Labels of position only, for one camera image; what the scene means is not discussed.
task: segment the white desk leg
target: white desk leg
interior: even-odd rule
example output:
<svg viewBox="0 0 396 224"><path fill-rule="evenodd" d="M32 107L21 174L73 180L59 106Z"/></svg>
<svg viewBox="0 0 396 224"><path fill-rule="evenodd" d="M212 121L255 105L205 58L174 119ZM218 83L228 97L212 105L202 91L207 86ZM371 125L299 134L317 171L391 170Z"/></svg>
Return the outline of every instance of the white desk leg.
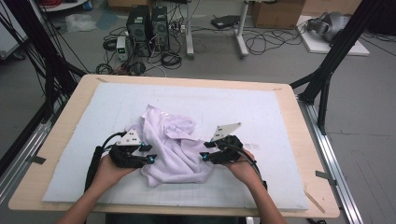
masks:
<svg viewBox="0 0 396 224"><path fill-rule="evenodd" d="M244 25L245 25L245 18L247 17L247 14L248 14L248 1L245 0L242 5L239 28L238 30L235 30L236 40L238 41L239 48L241 49L241 58L248 56L248 49L247 46L245 45L244 38L242 37L242 32L244 31Z"/></svg>
<svg viewBox="0 0 396 224"><path fill-rule="evenodd" d="M186 23L186 48L187 48L187 57L189 59L194 59L194 46L192 44L192 32L191 32L191 19L192 15L190 12L191 0L187 0L187 23Z"/></svg>

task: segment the floor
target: floor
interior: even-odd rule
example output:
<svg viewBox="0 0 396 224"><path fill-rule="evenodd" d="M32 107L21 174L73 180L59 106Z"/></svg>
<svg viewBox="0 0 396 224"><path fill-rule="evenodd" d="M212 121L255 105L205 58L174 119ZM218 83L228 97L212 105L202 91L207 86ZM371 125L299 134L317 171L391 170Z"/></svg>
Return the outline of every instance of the floor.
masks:
<svg viewBox="0 0 396 224"><path fill-rule="evenodd" d="M75 13L90 14L94 21L101 22L101 28L90 32L64 34L68 44L88 70L93 72L96 65L104 61L103 37L111 30L125 25L126 20L115 18L107 10L85 12L78 7L52 17L56 21L62 21L65 15ZM192 22L210 27L209 20L210 17L200 17L193 18ZM301 44L283 45L263 55L250 54L241 60L232 33L200 31L194 32L193 38L194 60L186 58L183 46L180 68L165 69L166 74L163 70L154 68L144 75L291 83L315 71L325 57L323 54L308 53L304 44ZM393 81L396 80L396 43L377 39L369 41L393 55L361 39L363 46L370 51L370 56L347 56L336 70L330 89L326 129L363 222L390 224L396 223L396 125L393 120L396 101L391 100L391 96L396 94L393 86ZM68 61L81 67L65 44L63 48ZM257 44L254 48L262 48L262 44ZM39 82L28 60L1 62L0 157L43 101ZM12 191L0 205L0 223L53 223L62 215L11 211L7 208L7 202ZM326 221L334 224L347 223L343 215ZM302 218L288 218L288 222L307 223ZM88 223L105 223L104 215L93 214Z"/></svg>

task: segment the person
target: person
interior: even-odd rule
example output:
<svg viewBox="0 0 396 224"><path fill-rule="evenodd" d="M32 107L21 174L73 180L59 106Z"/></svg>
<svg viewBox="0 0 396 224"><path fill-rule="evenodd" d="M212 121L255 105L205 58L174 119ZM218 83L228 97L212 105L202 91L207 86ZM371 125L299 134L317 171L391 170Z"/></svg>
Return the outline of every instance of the person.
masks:
<svg viewBox="0 0 396 224"><path fill-rule="evenodd" d="M254 156L247 150L246 153L254 160ZM233 175L244 183L253 196L257 205L262 224L283 224L287 223L276 208L273 200L265 189L262 181L257 176L253 167L245 160L240 158L238 162L225 164ZM61 219L58 224L84 223L88 214L99 198L108 189L116 185L125 175L133 172L134 168L119 168L105 155L101 161L91 186L85 193L74 203Z"/></svg>

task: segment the crumpled fabric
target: crumpled fabric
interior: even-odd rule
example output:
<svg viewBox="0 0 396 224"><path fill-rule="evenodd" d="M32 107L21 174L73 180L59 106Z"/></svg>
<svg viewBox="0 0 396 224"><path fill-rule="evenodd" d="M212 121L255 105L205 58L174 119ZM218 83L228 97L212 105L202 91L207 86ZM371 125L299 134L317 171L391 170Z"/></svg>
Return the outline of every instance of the crumpled fabric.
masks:
<svg viewBox="0 0 396 224"><path fill-rule="evenodd" d="M203 183L213 170L211 162L202 160L200 152L214 152L206 148L204 141L191 136L195 122L188 117L171 115L148 105L141 116L143 141L152 145L148 154L157 154L155 163L145 165L141 173L148 178L148 185L163 183Z"/></svg>

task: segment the white mat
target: white mat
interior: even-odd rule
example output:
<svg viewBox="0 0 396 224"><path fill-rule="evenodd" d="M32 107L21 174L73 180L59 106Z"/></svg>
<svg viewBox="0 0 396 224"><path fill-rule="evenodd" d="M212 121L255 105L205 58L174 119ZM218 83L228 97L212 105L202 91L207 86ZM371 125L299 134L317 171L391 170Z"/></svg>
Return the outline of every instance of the white mat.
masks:
<svg viewBox="0 0 396 224"><path fill-rule="evenodd" d="M141 122L140 115L148 104L193 118L193 134L206 141L217 125L242 122L233 134L255 155L276 206L286 210L308 208L274 93L114 83L97 88L60 158L43 201L76 201L83 193L95 147L111 134L123 131L127 124ZM221 165L204 184L163 184L157 188L149 188L147 179L133 172L99 202L255 207L245 185Z"/></svg>
<svg viewBox="0 0 396 224"><path fill-rule="evenodd" d="M302 24L305 21L312 19L310 16L300 16L300 19L297 21L297 25ZM329 43L326 42L321 35L317 35L315 31L305 31L305 28L297 27L299 32L300 30L303 37L304 44L306 49L310 53L328 53L330 51ZM350 49L347 55L355 55L355 56L369 56L370 52L361 44L361 42L356 41L355 46Z"/></svg>

